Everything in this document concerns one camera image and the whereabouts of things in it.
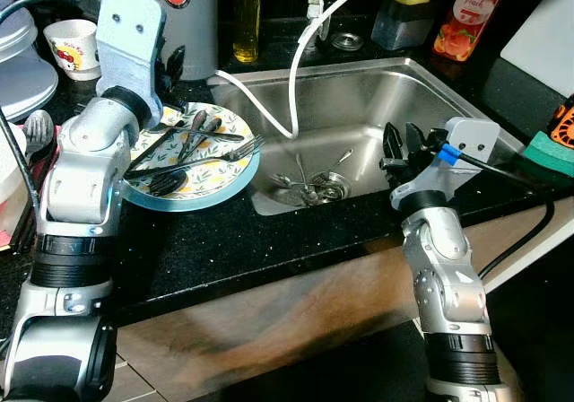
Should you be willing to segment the grey tumbler with red sticker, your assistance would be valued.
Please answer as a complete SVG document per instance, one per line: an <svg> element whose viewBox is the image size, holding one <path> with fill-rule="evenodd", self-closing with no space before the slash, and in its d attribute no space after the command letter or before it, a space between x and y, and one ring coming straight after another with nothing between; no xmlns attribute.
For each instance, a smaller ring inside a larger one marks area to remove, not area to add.
<svg viewBox="0 0 574 402"><path fill-rule="evenodd" d="M161 57L173 50L186 50L183 81L204 81L217 73L217 7L218 0L156 0L163 8L165 45Z"/></svg>

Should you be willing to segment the stainless steel sink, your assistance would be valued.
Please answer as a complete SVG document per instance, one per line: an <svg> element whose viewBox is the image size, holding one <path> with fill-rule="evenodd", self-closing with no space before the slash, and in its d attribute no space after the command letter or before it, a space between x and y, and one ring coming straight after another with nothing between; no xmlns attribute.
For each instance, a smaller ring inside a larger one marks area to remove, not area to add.
<svg viewBox="0 0 574 402"><path fill-rule="evenodd" d="M208 85L218 106L245 119L265 139L261 163L247 188L262 216L305 208L299 193L276 188L270 175L282 173L300 181L304 171L312 177L348 148L355 152L334 172L347 179L349 197L388 192L391 185L378 167L386 123L402 131L413 122L430 131L451 118L485 118L462 95L405 57L300 68L295 81L299 133L292 140L283 138L234 83L214 77Z"/></svg>

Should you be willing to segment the brownish metal spoon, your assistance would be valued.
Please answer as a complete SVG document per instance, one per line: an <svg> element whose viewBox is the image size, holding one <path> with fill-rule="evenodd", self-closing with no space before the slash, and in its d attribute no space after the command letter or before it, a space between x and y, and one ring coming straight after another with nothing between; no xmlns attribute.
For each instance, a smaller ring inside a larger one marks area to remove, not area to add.
<svg viewBox="0 0 574 402"><path fill-rule="evenodd" d="M209 139L209 136L204 135L204 133L213 133L221 125L222 125L222 121L220 119L218 119L217 116L208 116L208 118L206 118L205 122L202 123L201 126L198 128L198 131L202 132L202 134L196 135L196 138L194 138L194 139L190 139L189 151L192 153L195 152L196 149L198 147L200 147L201 144L203 144L206 139Z"/></svg>
<svg viewBox="0 0 574 402"><path fill-rule="evenodd" d="M183 143L183 147L180 149L177 163L187 160L188 157L196 151L197 145L202 141L200 135L198 135L196 131L200 131L201 128L204 127L206 118L208 118L208 114L206 114L205 110L196 111L196 114L192 119L192 123L190 123L190 130L192 130L192 133L188 133L187 138Z"/></svg>

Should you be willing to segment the silver sink drain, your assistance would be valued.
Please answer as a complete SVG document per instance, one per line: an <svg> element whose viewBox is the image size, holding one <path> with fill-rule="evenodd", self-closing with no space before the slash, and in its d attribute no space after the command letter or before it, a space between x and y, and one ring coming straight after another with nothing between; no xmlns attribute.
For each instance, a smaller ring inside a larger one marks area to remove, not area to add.
<svg viewBox="0 0 574 402"><path fill-rule="evenodd" d="M311 196L320 204L339 201L350 196L350 185L344 176L333 171L323 171L313 175L308 181Z"/></svg>

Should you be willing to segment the yellow oil bottle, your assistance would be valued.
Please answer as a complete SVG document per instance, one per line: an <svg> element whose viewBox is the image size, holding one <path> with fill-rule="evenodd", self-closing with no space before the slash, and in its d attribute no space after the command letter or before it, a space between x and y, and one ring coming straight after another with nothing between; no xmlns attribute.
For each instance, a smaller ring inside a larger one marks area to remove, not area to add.
<svg viewBox="0 0 574 402"><path fill-rule="evenodd" d="M253 65L258 58L261 0L233 0L233 55L240 63Z"/></svg>

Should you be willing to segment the white cartoon print cup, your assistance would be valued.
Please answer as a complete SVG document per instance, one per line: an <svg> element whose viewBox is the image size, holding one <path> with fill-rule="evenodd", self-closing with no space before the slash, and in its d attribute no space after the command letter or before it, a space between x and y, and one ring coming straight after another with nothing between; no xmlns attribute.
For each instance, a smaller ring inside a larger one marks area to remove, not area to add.
<svg viewBox="0 0 574 402"><path fill-rule="evenodd" d="M97 24L71 18L45 26L45 40L52 47L63 73L74 81L95 81L101 77L97 54Z"/></svg>

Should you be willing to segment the dark sponge holder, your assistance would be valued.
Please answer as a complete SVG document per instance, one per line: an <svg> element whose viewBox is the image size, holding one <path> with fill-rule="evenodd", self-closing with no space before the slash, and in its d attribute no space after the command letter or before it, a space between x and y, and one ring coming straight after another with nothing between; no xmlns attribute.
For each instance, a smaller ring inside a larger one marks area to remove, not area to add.
<svg viewBox="0 0 574 402"><path fill-rule="evenodd" d="M370 40L386 50L417 47L430 36L435 9L435 1L409 5L384 0L378 9Z"/></svg>

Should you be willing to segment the blue rimmed lemon print plate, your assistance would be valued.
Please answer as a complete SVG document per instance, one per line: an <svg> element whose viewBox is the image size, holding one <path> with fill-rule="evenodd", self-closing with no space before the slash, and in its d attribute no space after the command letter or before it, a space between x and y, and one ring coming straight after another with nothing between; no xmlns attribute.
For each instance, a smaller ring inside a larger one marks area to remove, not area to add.
<svg viewBox="0 0 574 402"><path fill-rule="evenodd" d="M175 126L180 120L190 124L197 111L221 120L222 125L216 128L217 133L241 135L243 141L253 138L253 130L245 119L239 118L232 110L216 104L190 102L183 112L167 108L161 116L161 123ZM225 141L208 138L199 144L190 154L190 161L218 156L241 147L243 141ZM258 153L249 155L237 162L204 162L186 170L186 181L180 188L167 196L155 196L149 189L151 178L135 178L127 182L128 189L124 194L126 201L133 205L154 210L154 212L195 212L221 204L245 189L254 178L261 156Z"/></svg>

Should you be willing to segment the orange peach soap pump bottle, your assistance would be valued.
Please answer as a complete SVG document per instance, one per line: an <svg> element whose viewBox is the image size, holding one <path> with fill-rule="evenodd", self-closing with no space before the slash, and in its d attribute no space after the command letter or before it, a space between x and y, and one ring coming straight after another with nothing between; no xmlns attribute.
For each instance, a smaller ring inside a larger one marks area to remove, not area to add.
<svg viewBox="0 0 574 402"><path fill-rule="evenodd" d="M433 52L448 60L467 61L499 3L500 0L454 0L436 34Z"/></svg>

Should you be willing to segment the green sponge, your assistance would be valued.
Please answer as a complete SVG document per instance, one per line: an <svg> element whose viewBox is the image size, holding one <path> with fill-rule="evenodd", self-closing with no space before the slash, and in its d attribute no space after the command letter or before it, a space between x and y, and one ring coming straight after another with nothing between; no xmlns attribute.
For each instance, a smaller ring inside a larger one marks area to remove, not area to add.
<svg viewBox="0 0 574 402"><path fill-rule="evenodd" d="M522 155L542 167L574 175L574 149L553 141L545 132L536 132Z"/></svg>

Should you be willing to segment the silver spoon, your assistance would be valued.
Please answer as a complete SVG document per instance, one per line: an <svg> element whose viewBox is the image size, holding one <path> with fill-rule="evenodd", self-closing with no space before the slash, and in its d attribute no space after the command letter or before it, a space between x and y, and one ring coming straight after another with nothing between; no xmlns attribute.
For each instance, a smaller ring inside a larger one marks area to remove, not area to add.
<svg viewBox="0 0 574 402"><path fill-rule="evenodd" d="M33 155L52 144L55 124L48 111L37 109L25 119L23 132L26 136L25 156L31 161Z"/></svg>

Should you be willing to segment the orange plastic object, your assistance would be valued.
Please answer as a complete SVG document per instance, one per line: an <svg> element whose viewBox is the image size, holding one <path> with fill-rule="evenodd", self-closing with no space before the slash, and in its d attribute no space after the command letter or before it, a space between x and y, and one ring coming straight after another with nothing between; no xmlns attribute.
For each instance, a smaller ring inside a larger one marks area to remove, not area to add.
<svg viewBox="0 0 574 402"><path fill-rule="evenodd" d="M574 148L574 110L573 103L565 102L553 112L548 124L548 136L556 144L566 148Z"/></svg>

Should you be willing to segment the white round dish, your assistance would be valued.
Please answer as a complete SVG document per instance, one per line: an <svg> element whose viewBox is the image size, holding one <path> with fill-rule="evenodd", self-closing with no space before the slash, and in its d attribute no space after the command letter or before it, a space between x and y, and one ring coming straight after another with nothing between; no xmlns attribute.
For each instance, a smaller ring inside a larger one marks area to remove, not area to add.
<svg viewBox="0 0 574 402"><path fill-rule="evenodd" d="M9 122L44 107L57 90L58 75L37 52L37 37L28 9L0 23L0 110Z"/></svg>

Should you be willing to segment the silver faucet stem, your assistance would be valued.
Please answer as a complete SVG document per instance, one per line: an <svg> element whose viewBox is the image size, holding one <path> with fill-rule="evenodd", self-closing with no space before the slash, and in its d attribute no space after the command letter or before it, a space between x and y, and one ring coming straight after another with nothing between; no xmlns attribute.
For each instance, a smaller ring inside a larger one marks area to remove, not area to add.
<svg viewBox="0 0 574 402"><path fill-rule="evenodd" d="M305 17L308 18L309 21L316 20L322 12L325 11L326 8L326 1L325 0L308 0L308 7L307 13L305 13ZM320 42L327 41L328 32L329 32L329 20L324 20L316 29L316 32L313 33L313 36L309 39L308 44L304 46L305 53L313 53L317 52L318 46Z"/></svg>

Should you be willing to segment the white cutting board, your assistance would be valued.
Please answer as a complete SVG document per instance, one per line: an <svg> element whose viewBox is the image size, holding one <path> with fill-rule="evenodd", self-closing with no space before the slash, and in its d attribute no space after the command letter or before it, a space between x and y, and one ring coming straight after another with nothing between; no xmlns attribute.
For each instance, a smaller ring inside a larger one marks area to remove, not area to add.
<svg viewBox="0 0 574 402"><path fill-rule="evenodd" d="M500 57L562 97L574 93L574 0L542 0Z"/></svg>

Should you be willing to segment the brown cabinet front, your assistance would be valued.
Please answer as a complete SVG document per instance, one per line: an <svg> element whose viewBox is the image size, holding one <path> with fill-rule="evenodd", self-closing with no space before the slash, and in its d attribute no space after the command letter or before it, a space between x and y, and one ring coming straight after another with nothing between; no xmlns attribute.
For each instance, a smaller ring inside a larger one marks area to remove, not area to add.
<svg viewBox="0 0 574 402"><path fill-rule="evenodd" d="M262 216L130 206L112 402L185 401L417 316L382 194Z"/></svg>

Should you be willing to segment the white plate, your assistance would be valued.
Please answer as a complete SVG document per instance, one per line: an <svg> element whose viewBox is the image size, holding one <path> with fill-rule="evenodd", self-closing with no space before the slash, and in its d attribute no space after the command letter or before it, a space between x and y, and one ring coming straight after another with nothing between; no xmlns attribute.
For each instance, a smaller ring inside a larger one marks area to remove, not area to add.
<svg viewBox="0 0 574 402"><path fill-rule="evenodd" d="M0 250L11 247L26 202L28 196L23 177L0 128Z"/></svg>

